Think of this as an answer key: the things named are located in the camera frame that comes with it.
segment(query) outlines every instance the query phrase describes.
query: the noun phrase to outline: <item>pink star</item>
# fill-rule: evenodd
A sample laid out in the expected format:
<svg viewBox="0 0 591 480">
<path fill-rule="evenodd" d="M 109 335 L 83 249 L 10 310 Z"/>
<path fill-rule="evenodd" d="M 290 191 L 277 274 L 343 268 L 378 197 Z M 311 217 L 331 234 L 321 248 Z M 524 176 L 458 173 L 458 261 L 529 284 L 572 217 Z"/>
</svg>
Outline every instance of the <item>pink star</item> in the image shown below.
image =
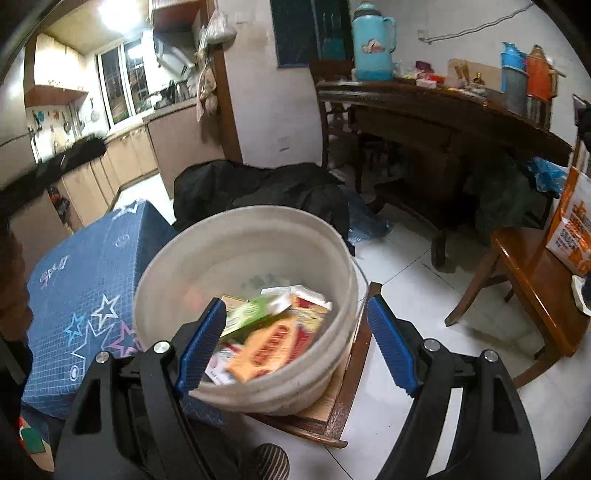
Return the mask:
<svg viewBox="0 0 591 480">
<path fill-rule="evenodd" d="M 112 344 L 110 344 L 109 346 L 111 348 L 117 349 L 119 351 L 119 357 L 117 358 L 123 358 L 126 356 L 130 356 L 133 355 L 134 353 L 137 352 L 143 352 L 144 348 L 142 347 L 141 342 L 139 341 L 139 339 L 137 338 L 137 336 L 135 336 L 135 330 L 130 329 L 127 324 L 123 321 L 119 321 L 119 326 L 120 326 L 120 336 L 119 338 L 117 338 L 116 341 L 114 341 Z M 135 347 L 133 346 L 129 346 L 127 347 L 127 349 L 125 349 L 125 344 L 121 345 L 121 343 L 124 341 L 125 336 L 132 336 L 134 335 L 133 338 L 133 343 L 135 345 Z"/>
</svg>

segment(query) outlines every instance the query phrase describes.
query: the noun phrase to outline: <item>blue gripper pad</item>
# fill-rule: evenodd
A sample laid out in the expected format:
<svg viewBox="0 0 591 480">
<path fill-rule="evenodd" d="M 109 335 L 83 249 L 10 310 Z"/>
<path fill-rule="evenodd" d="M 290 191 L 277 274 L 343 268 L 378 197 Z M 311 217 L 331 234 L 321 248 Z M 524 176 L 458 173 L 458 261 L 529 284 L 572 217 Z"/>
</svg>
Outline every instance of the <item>blue gripper pad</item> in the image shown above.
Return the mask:
<svg viewBox="0 0 591 480">
<path fill-rule="evenodd" d="M 396 328 L 396 317 L 385 306 L 384 300 L 375 296 L 368 300 L 367 318 L 394 383 L 412 397 L 420 385 L 415 376 L 413 355 Z"/>
<path fill-rule="evenodd" d="M 180 358 L 177 391 L 186 394 L 199 386 L 205 367 L 226 326 L 226 304 L 220 299 L 206 312 L 201 326 Z"/>
</svg>

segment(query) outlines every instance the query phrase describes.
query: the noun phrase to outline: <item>striped object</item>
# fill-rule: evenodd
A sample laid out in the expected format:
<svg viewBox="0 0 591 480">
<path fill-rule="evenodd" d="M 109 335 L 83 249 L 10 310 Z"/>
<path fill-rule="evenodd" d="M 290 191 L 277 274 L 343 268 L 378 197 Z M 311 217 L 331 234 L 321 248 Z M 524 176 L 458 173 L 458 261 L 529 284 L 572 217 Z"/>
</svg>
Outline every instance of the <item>striped object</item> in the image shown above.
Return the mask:
<svg viewBox="0 0 591 480">
<path fill-rule="evenodd" d="M 260 480 L 287 480 L 290 461 L 283 448 L 273 443 L 263 443 L 248 458 L 249 466 Z"/>
</svg>

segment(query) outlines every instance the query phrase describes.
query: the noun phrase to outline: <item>wooden chair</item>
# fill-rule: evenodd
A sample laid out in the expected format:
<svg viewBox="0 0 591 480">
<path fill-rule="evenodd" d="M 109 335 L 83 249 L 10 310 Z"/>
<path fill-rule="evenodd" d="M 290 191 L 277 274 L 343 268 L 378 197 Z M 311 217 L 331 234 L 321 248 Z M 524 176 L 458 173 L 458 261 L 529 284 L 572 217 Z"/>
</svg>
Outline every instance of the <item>wooden chair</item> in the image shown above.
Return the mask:
<svg viewBox="0 0 591 480">
<path fill-rule="evenodd" d="M 325 82 L 350 81 L 351 70 L 355 64 L 353 60 L 325 60 L 314 59 L 310 62 L 310 73 L 314 85 L 324 80 Z M 322 125 L 322 167 L 328 168 L 329 162 L 329 138 L 334 135 L 338 138 L 352 140 L 354 145 L 355 190 L 361 193 L 361 177 L 363 173 L 363 148 L 370 141 L 381 141 L 374 135 L 363 134 L 355 125 L 355 112 L 342 103 L 330 103 L 330 110 L 326 110 L 325 102 L 318 101 L 320 111 L 320 123 Z"/>
<path fill-rule="evenodd" d="M 574 303 L 570 270 L 545 246 L 548 233 L 533 228 L 503 228 L 491 235 L 491 250 L 456 308 L 445 320 L 457 323 L 482 288 L 510 281 L 517 298 L 544 338 L 534 363 L 513 379 L 517 388 L 531 382 L 583 341 L 589 318 Z"/>
</svg>

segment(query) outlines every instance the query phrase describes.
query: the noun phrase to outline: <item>white plastic bucket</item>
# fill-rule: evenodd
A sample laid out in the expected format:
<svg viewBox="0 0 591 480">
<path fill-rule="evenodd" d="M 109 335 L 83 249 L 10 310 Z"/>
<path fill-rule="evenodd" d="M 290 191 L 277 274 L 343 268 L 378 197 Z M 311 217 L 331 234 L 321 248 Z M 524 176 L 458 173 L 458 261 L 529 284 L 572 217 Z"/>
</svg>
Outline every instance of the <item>white plastic bucket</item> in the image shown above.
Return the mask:
<svg viewBox="0 0 591 480">
<path fill-rule="evenodd" d="M 315 343 L 275 373 L 249 382 L 202 381 L 190 394 L 231 411 L 289 415 L 326 389 L 361 308 L 349 251 L 328 223 L 301 210 L 251 206 L 185 230 L 154 257 L 135 295 L 134 327 L 145 346 L 170 340 L 212 297 L 251 299 L 263 287 L 302 284 L 333 302 Z"/>
</svg>

